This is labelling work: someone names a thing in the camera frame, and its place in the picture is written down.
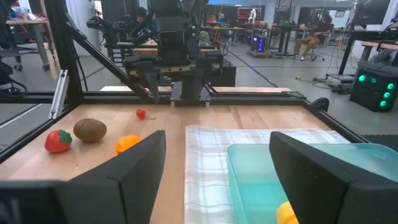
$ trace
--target orange toy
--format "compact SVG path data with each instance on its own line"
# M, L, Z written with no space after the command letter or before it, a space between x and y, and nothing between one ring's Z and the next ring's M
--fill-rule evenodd
M139 143L141 141L141 137L136 134L130 134L128 136L124 136L118 139L116 145L114 147L114 152L118 155L121 152L124 152L131 148L133 145Z
M299 224L293 208L289 202L283 203L277 210L277 223L278 224Z

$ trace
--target red chili pepper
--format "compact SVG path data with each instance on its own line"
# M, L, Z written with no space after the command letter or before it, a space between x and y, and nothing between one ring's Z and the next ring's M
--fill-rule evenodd
M137 114L137 117L138 117L139 119L156 119L156 118L148 118L148 117L146 116L147 112L144 111L144 110L142 110L142 109L138 109L138 110L136 111L136 114Z

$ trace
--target gray floor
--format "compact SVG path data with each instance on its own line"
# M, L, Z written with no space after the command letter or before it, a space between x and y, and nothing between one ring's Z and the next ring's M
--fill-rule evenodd
M329 113L359 134L398 134L397 109L390 113L374 113L350 102L348 96L336 95L326 88L298 82L295 79L295 77L300 77L302 80L311 80L314 77L324 77L326 72L336 73L343 56L342 50L336 50L333 47L317 49L316 51L325 58L323 62L321 60L300 62L289 58L254 58L246 54L247 50L247 45L240 44L238 47L231 47L231 53L225 57L237 66L236 86L272 86L264 78L266 77L277 86L288 87L291 90L303 93L309 100L316 100L320 97L329 98L331 103ZM331 59L332 54L338 55L339 58L333 57ZM55 89L59 71L56 62L52 63L51 72L44 72L41 69L42 62L38 55L25 55L22 59L24 71L14 72L12 78L24 83L29 91ZM120 85L120 81L94 58L81 57L80 60L89 91L99 91L102 87L108 85ZM6 58L3 61L9 65L14 64L13 58ZM356 59L351 58L345 73L354 73L355 66ZM33 106L0 105L0 124L2 124L0 126L0 149L25 134L26 130L36 127L48 118L49 105L39 105L32 109ZM5 121L16 114L29 109L31 111L22 118L4 124Z

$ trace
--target teal plastic bin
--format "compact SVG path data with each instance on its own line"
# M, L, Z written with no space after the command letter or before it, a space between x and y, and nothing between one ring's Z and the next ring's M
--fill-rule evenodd
M398 182L398 153L378 144L311 144L341 160ZM287 201L268 144L228 148L229 192L237 224L274 224Z

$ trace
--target towel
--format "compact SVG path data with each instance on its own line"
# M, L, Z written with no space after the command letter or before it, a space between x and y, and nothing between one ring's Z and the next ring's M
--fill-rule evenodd
M228 190L227 148L233 144L269 144L273 131L280 131L307 144L350 143L336 131L321 129L238 130L187 126L186 224L235 223Z

